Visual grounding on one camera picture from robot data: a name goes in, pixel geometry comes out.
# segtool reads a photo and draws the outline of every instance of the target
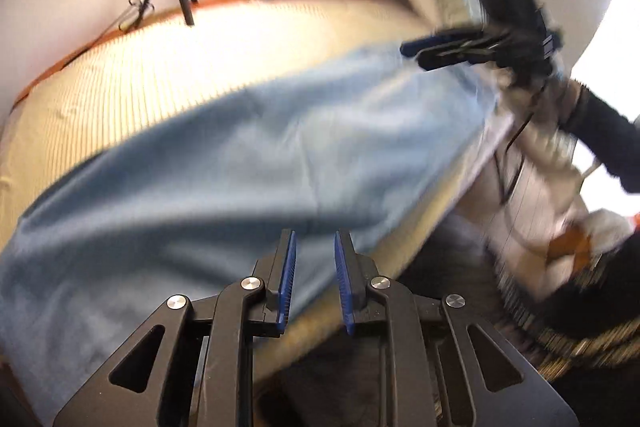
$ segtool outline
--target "blue gripper pad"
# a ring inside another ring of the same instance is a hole
[[[296,232],[291,231],[289,235],[289,245],[287,246],[287,256],[282,267],[282,277],[280,288],[278,288],[278,318],[276,327],[280,333],[284,333],[289,321],[289,307],[291,305],[291,291],[293,289],[293,274],[296,270],[296,252],[298,243]]]
[[[340,305],[342,306],[342,319],[347,327],[347,333],[353,334],[355,321],[353,318],[353,291],[347,270],[347,263],[344,257],[344,248],[340,241],[340,234],[335,233],[334,238],[335,271],[338,276],[338,287],[340,288]]]

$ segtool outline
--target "gray-blue sheet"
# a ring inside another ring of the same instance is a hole
[[[219,292],[298,233],[292,314],[369,251],[478,133],[495,94],[398,44],[247,87],[78,166],[0,256],[0,344],[44,425],[163,300]]]

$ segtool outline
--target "silver screw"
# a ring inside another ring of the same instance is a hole
[[[246,279],[242,279],[240,284],[245,290],[255,290],[256,288],[259,288],[262,283],[257,277],[247,277]]]
[[[462,306],[465,305],[465,298],[457,293],[447,295],[447,298],[444,299],[444,301],[447,303],[447,306],[452,308],[462,308]]]
[[[391,281],[386,277],[378,276],[371,279],[371,285],[376,290],[386,290],[387,288],[389,288],[389,286],[391,286]]]
[[[169,297],[166,302],[166,305],[172,310],[179,310],[183,308],[185,304],[187,304],[187,299],[184,295],[174,295],[173,297]]]

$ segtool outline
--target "orange trim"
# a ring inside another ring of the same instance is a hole
[[[200,2],[200,3],[196,4],[196,5],[193,5],[193,10],[197,11],[199,9],[208,8],[208,7],[211,7],[211,6],[232,4],[232,3],[235,3],[235,2],[254,2],[254,1],[253,0],[206,0],[206,1]],[[171,17],[173,15],[176,15],[178,13],[180,13],[180,8],[179,7],[171,9],[171,10],[167,10],[165,12],[162,12],[161,14],[158,14],[158,15],[153,15],[153,16],[145,19],[144,22],[143,22],[143,25],[139,29],[142,29],[142,28],[144,28],[146,26],[150,26],[152,24],[167,20],[169,17]],[[107,33],[105,36],[103,36],[100,40],[98,40],[94,44],[94,46],[97,46],[99,44],[104,44],[105,42],[111,41],[111,40],[115,39],[116,37],[122,36],[124,34],[125,33],[123,31],[120,31],[120,30],[111,31],[111,32]],[[30,82],[29,85],[27,87],[25,87],[20,92],[18,97],[16,98],[12,109],[15,108],[15,106],[18,105],[22,100],[24,100],[25,98],[27,98],[29,96],[29,93],[31,92],[31,89],[33,89],[35,86],[37,86],[39,83],[41,83],[46,78],[49,78],[52,74],[58,73],[59,71],[61,71],[62,68],[64,67],[65,63],[71,57],[73,57],[74,55],[76,55],[77,53],[82,51],[85,48],[85,46],[86,45],[81,46],[80,48],[76,49],[72,53],[69,53],[66,57],[62,58],[62,60],[57,61],[52,67],[48,68],[46,71],[44,71],[44,73],[40,74],[36,79],[34,79],[32,82]]]

